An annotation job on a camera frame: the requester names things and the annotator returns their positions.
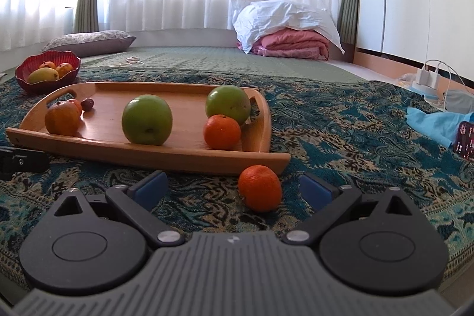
orange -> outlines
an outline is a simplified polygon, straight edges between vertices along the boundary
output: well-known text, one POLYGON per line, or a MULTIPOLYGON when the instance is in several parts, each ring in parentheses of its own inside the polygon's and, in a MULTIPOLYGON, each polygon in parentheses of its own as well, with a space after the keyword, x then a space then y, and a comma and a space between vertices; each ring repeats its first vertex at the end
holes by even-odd
POLYGON ((229 150, 240 140, 240 126, 233 118, 217 114, 210 117, 202 132, 211 149, 229 150))
POLYGON ((53 69, 56 69, 56 65, 51 61, 46 61, 46 62, 43 62, 41 65, 39 65, 39 68, 53 68, 53 69))
POLYGON ((68 99, 67 102, 72 102, 76 106, 79 115, 82 114, 82 105, 77 99, 68 99))
POLYGON ((244 204, 254 212, 270 212, 281 204, 280 180, 266 166, 248 167, 240 174, 237 185, 244 204))
POLYGON ((44 125, 51 134, 75 135, 80 123, 76 106, 68 101, 55 102, 44 116, 44 125))
POLYGON ((56 71, 58 72, 60 78, 62 78, 67 73, 73 70, 74 70, 74 67, 70 63, 67 63, 67 62, 61 63, 58 67, 56 67, 56 71))

light blue fabric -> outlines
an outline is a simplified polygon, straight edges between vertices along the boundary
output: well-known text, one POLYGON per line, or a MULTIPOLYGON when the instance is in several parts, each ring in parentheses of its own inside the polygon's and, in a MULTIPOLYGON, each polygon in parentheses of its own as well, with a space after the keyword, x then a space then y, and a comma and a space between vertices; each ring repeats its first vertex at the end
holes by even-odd
POLYGON ((407 108, 406 119, 407 124, 412 129, 430 137, 445 148, 449 148, 456 140, 459 124, 463 121, 474 122, 474 113, 439 112, 426 114, 419 109, 407 108))

tray handle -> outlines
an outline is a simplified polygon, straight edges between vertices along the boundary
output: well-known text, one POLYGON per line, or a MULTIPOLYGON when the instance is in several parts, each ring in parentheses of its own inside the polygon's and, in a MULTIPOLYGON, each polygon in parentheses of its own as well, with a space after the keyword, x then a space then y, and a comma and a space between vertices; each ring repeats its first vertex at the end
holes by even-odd
POLYGON ((20 129, 39 131, 44 127, 44 116, 48 110, 48 104, 55 99, 60 98, 64 94, 72 94, 75 99, 82 101, 95 92, 95 83, 76 83, 73 85, 61 87, 48 94, 41 99, 33 108, 27 113, 25 118, 21 121, 20 129))
POLYGON ((260 111, 259 115, 250 123, 245 123, 242 131, 242 149, 245 151, 260 151, 267 153, 270 151, 272 139, 272 115, 270 108, 257 89, 245 89, 250 101, 254 100, 260 111))

teal patterned cloth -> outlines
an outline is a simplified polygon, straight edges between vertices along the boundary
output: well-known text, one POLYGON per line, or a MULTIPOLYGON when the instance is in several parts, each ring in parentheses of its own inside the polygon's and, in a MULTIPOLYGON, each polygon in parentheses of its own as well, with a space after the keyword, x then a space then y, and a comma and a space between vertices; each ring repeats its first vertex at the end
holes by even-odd
MULTIPOLYGON (((411 129, 408 106, 432 112, 423 99, 382 83, 325 83, 301 78, 204 73, 199 70, 87 68, 84 81, 162 81, 233 84, 260 89, 272 113, 272 151, 292 160, 281 176, 283 203, 256 215, 238 196, 235 177, 169 174, 168 195, 153 210, 183 232, 243 232, 271 229, 281 234, 311 211, 298 193, 298 179, 312 171, 334 185, 353 183, 377 193, 399 186, 421 208, 449 246, 445 278, 473 255, 474 166, 411 129)), ((15 80, 1 85, 0 141, 41 97, 25 94, 15 80)), ((25 287, 18 265, 22 241, 65 189, 100 193, 133 184, 149 170, 52 157, 44 174, 18 173, 0 182, 0 272, 25 287)))

charging cable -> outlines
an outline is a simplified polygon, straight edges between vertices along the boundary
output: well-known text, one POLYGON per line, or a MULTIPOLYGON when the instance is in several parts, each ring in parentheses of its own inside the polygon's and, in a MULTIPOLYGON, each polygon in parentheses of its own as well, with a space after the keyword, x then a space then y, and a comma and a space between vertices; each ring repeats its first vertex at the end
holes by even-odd
POLYGON ((451 66, 449 66, 446 62, 443 62, 443 61, 440 61, 440 60, 427 60, 424 64, 423 64, 423 67, 421 68, 422 70, 425 69, 425 66, 428 62, 437 62, 437 66, 436 66, 436 70, 435 70, 435 73, 438 74, 439 73, 439 65, 443 64, 445 65, 447 68, 448 68, 448 72, 449 72, 449 82, 447 83, 447 89, 446 89, 446 92, 445 92, 445 98, 444 98, 444 103, 443 103, 443 111, 446 111, 446 93, 449 91, 449 86, 451 85, 451 70, 459 77, 459 79, 461 80, 461 82, 463 83, 466 91, 471 94, 471 92, 469 91, 469 89, 467 88, 466 84, 464 83, 464 80, 461 78, 461 76, 457 73, 456 70, 454 70, 451 66))

